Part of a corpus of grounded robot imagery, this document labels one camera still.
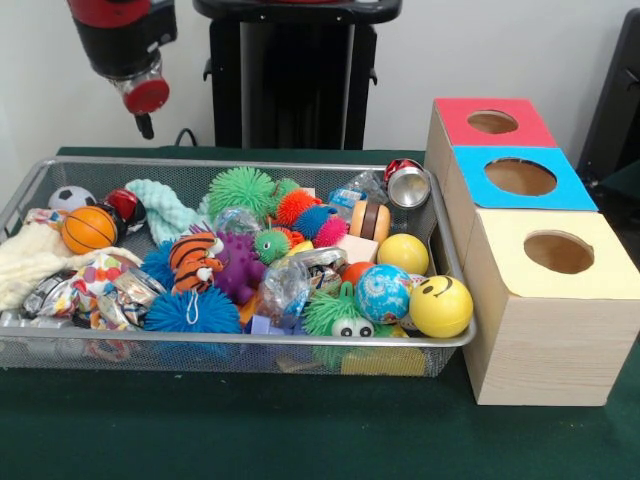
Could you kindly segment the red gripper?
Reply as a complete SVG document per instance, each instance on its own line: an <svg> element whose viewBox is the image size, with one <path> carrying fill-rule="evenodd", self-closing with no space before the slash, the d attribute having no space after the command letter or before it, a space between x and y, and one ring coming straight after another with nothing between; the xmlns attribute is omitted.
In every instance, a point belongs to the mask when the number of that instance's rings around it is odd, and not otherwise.
<svg viewBox="0 0 640 480"><path fill-rule="evenodd" d="M168 100L170 88L162 78L152 78L134 83L123 94L124 105L134 114L138 131L144 139L154 138L152 118L149 114L160 109Z"/></svg>

